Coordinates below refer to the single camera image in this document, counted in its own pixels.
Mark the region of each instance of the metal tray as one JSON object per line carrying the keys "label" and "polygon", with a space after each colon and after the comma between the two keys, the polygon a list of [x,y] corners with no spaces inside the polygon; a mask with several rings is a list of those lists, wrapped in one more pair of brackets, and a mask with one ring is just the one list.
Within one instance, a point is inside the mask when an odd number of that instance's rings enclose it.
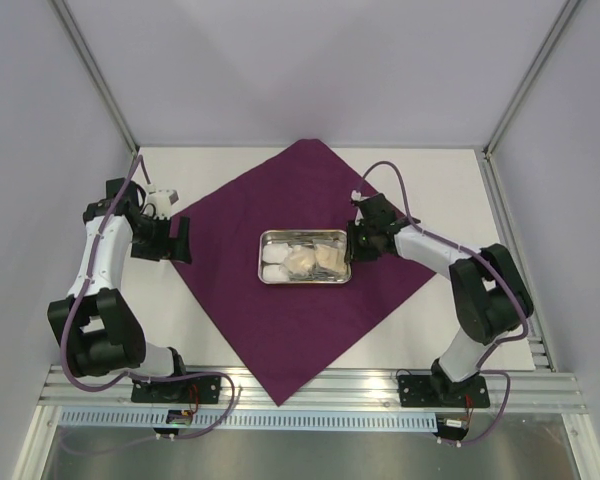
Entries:
{"label": "metal tray", "polygon": [[344,275],[324,274],[319,277],[309,276],[307,279],[290,280],[288,282],[269,282],[262,276],[262,269],[267,263],[262,261],[262,250],[265,245],[272,243],[288,243],[289,246],[302,245],[313,247],[313,240],[332,240],[347,244],[347,234],[343,230],[267,230],[260,236],[260,255],[258,257],[258,278],[269,285],[299,285],[299,284],[335,284],[341,285],[351,279],[351,265],[347,265]]}

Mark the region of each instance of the white wall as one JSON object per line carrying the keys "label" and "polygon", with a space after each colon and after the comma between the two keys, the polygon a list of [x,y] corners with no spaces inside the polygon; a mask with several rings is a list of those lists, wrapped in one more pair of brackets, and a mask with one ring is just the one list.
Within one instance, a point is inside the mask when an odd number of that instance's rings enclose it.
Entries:
{"label": "white wall", "polygon": [[564,0],[69,0],[147,145],[484,145]]}
{"label": "white wall", "polygon": [[0,2],[0,479],[59,356],[46,308],[78,268],[84,206],[128,160],[47,2]]}
{"label": "white wall", "polygon": [[559,366],[600,439],[600,0],[584,3],[496,165]]}

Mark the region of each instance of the purple cloth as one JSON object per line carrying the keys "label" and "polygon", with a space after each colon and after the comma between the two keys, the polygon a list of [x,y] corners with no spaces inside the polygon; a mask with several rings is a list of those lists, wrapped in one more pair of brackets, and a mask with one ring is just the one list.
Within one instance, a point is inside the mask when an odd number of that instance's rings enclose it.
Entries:
{"label": "purple cloth", "polygon": [[[191,218],[193,263],[174,265],[277,405],[433,276],[386,255],[354,264],[345,285],[260,282],[260,235],[274,229],[344,230],[355,218],[349,199],[359,182],[360,175],[324,143],[301,140],[182,212]],[[366,186],[364,193],[375,191]]]}

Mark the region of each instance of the black mounting plate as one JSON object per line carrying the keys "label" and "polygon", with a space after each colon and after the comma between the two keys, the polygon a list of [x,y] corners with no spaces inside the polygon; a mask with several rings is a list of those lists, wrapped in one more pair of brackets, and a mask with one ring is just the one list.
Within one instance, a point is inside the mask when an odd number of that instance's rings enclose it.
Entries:
{"label": "black mounting plate", "polygon": [[189,387],[196,386],[200,405],[216,405],[220,394],[220,377],[200,377],[181,382],[133,382],[132,403],[195,404],[190,399]]}
{"label": "black mounting plate", "polygon": [[400,406],[405,408],[466,408],[469,395],[473,408],[489,408],[489,391],[484,377],[476,376],[457,395],[449,395],[441,400],[431,386],[430,375],[398,375]]}

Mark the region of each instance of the white food item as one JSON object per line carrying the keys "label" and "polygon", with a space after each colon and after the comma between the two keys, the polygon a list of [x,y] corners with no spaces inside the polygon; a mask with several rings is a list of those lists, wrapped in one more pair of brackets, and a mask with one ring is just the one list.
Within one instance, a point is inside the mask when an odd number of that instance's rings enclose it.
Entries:
{"label": "white food item", "polygon": [[316,254],[311,248],[296,245],[283,265],[293,275],[307,276],[316,264]]}
{"label": "white food item", "polygon": [[318,266],[339,275],[347,273],[347,264],[344,261],[344,248],[334,248],[329,245],[315,244],[315,255]]}
{"label": "white food item", "polygon": [[265,265],[262,269],[262,278],[267,282],[288,282],[289,274],[282,265]]}
{"label": "white food item", "polygon": [[262,260],[266,263],[282,263],[290,253],[288,243],[271,243],[262,249]]}

